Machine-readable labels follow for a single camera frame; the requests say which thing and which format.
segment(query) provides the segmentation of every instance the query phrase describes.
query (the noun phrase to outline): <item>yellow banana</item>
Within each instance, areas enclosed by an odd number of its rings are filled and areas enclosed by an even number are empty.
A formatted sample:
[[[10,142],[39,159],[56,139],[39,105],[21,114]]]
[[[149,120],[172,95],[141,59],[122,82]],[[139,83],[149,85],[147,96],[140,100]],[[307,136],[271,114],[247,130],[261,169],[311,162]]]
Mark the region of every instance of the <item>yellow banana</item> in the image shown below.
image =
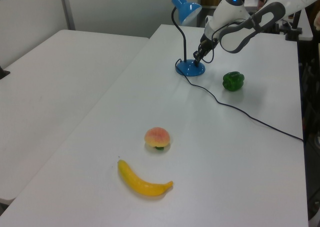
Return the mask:
[[[166,192],[174,183],[172,181],[168,183],[149,183],[140,179],[130,168],[130,166],[124,160],[118,161],[118,170],[123,180],[134,191],[145,196],[159,196]]]

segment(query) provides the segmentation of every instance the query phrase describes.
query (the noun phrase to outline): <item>lamp neck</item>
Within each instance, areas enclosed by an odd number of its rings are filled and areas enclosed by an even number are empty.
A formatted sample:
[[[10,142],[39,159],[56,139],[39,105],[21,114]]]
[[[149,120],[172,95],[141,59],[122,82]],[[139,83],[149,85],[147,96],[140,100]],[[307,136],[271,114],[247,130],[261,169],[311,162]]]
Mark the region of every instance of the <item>lamp neck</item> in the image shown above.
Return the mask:
[[[180,31],[180,33],[182,34],[183,37],[183,62],[187,62],[187,41],[186,41],[186,36],[184,34],[184,32],[181,30],[181,28],[177,25],[176,21],[175,21],[175,11],[176,11],[176,7],[173,8],[172,13],[171,13],[171,19],[173,24],[175,25],[175,27]]]

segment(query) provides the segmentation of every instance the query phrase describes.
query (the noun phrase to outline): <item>white wall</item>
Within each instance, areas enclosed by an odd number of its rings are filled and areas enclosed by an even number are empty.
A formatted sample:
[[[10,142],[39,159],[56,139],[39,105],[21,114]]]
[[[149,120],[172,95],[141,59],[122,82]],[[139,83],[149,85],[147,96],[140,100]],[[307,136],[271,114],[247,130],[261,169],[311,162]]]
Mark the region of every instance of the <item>white wall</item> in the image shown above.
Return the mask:
[[[68,27],[61,0],[0,0],[0,66],[63,29]]]
[[[171,0],[66,0],[78,31],[149,38],[160,24],[172,24]]]

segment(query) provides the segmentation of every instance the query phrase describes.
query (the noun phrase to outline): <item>bell pepper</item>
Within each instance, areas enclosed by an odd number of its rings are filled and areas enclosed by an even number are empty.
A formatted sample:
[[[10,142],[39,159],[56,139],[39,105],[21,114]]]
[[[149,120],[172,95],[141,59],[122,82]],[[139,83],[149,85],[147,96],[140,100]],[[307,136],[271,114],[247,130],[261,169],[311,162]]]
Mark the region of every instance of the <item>bell pepper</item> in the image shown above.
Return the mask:
[[[223,76],[223,87],[228,91],[237,91],[244,85],[245,76],[237,71],[229,72]]]

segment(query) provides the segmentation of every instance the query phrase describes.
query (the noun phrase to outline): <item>lamp base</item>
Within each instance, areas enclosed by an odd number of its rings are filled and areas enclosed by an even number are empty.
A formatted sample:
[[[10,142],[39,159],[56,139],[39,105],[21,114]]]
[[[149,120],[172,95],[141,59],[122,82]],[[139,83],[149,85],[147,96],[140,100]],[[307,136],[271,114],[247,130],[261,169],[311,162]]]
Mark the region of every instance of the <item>lamp base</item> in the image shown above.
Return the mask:
[[[194,60],[192,59],[187,59],[186,62],[181,61],[176,66],[176,72],[182,76],[199,76],[206,71],[205,65],[203,63],[198,63],[198,66],[196,66]]]

